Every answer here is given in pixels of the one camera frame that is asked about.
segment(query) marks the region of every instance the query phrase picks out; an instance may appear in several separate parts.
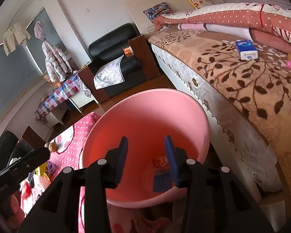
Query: small box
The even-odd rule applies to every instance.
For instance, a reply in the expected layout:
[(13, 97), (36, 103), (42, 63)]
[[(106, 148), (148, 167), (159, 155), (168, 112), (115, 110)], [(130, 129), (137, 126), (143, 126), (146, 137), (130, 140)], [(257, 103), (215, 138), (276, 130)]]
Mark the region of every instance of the small box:
[(46, 163), (43, 163), (42, 165), (40, 165), (38, 168), (36, 168), (36, 174), (39, 175), (39, 176), (44, 176), (44, 173), (46, 172), (47, 170), (47, 164)]
[(258, 58), (258, 50), (250, 40), (237, 41), (235, 45), (241, 60), (254, 60)]
[(130, 46), (126, 47), (126, 48), (123, 48), (123, 51), (124, 51), (125, 54), (130, 54), (130, 53), (134, 52), (133, 49)]

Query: pillow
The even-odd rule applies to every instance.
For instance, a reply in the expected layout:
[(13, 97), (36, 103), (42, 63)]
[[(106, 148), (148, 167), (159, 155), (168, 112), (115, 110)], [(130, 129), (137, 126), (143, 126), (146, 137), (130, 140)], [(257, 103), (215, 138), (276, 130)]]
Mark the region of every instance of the pillow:
[(189, 3), (193, 5), (194, 8), (200, 9), (205, 6), (213, 5), (209, 0), (188, 0)]
[(162, 2), (145, 10), (143, 13), (151, 20), (151, 22), (153, 22), (159, 15), (173, 13), (173, 11), (168, 7), (167, 3)]

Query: wooden cabinet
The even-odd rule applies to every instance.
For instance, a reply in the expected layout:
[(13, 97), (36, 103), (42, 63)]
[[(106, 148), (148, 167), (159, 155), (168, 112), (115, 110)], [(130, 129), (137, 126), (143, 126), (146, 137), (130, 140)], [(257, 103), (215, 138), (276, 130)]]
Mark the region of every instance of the wooden cabinet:
[(130, 39), (128, 43), (133, 49), (135, 57), (141, 63), (142, 71), (147, 80), (159, 76), (159, 69), (145, 37), (143, 35), (138, 36)]
[(89, 67), (83, 68), (80, 72), (78, 72), (80, 79), (84, 82), (84, 84), (90, 89), (92, 95), (95, 99), (101, 103), (107, 99), (109, 99), (108, 95), (103, 89), (96, 89), (94, 85), (94, 74), (89, 69)]
[(38, 149), (45, 145), (45, 141), (28, 126), (19, 141), (24, 140), (31, 148)]

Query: headboard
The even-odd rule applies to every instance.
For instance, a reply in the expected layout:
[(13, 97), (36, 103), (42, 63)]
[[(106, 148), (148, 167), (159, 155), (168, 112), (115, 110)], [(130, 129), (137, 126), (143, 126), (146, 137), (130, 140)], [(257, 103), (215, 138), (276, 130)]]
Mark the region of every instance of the headboard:
[[(223, 3), (223, 0), (209, 1), (213, 4)], [(146, 17), (143, 11), (162, 2), (166, 2), (174, 12), (194, 9), (187, 0), (130, 0), (126, 2), (126, 7), (141, 34), (148, 34), (149, 32), (154, 31), (154, 25)]]

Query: brown leaf-patterned blanket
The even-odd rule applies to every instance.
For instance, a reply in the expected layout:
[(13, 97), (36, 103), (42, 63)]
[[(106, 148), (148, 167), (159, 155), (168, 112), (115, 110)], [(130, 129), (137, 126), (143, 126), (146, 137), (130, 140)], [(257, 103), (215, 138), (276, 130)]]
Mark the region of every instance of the brown leaf-patterned blanket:
[(169, 52), (222, 94), (273, 148), (291, 192), (291, 71), (287, 55), (260, 46), (240, 60), (238, 37), (192, 30), (154, 33), (148, 41)]

